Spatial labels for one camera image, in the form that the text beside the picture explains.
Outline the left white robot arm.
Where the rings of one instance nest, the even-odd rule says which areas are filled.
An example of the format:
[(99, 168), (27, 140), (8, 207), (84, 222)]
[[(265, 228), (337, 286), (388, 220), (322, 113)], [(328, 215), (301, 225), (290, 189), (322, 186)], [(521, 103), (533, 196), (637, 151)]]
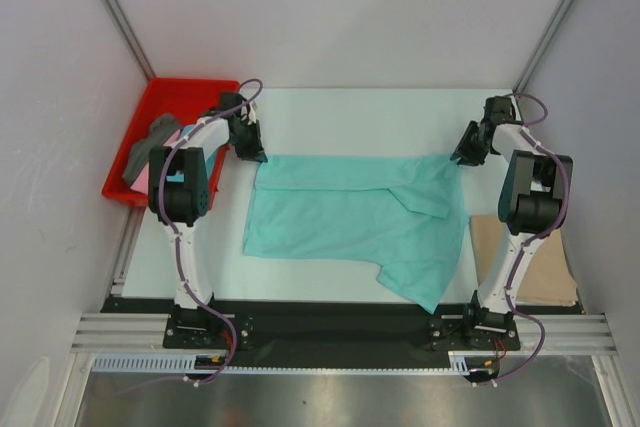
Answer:
[(202, 347), (214, 344), (221, 334), (221, 316), (211, 307), (213, 288), (195, 246), (197, 227), (211, 203), (207, 161), (226, 146), (243, 161), (268, 161), (257, 97), (238, 90), (221, 93), (218, 105), (201, 114), (188, 132), (149, 152), (149, 209), (164, 227), (176, 269), (172, 313), (187, 323), (187, 336)]

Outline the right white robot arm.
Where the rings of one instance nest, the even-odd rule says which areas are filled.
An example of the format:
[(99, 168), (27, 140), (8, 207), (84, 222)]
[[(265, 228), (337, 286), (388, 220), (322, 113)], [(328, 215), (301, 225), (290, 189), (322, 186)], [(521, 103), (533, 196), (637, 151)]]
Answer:
[(499, 155), (508, 169), (498, 199), (503, 240), (485, 280), (464, 308), (460, 335), (471, 347), (489, 349), (517, 336), (516, 297), (538, 248), (564, 222), (573, 160), (535, 140), (519, 120), (515, 93), (490, 97), (483, 117), (467, 126), (451, 160), (460, 166), (482, 165)]

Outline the mint green t shirt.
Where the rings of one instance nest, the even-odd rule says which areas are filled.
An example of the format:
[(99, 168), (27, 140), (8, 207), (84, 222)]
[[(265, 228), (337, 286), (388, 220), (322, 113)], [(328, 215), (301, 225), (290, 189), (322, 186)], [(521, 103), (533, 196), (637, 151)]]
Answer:
[(461, 172), (446, 155), (279, 155), (257, 170), (243, 252), (372, 263), (381, 285), (432, 313), (467, 224)]

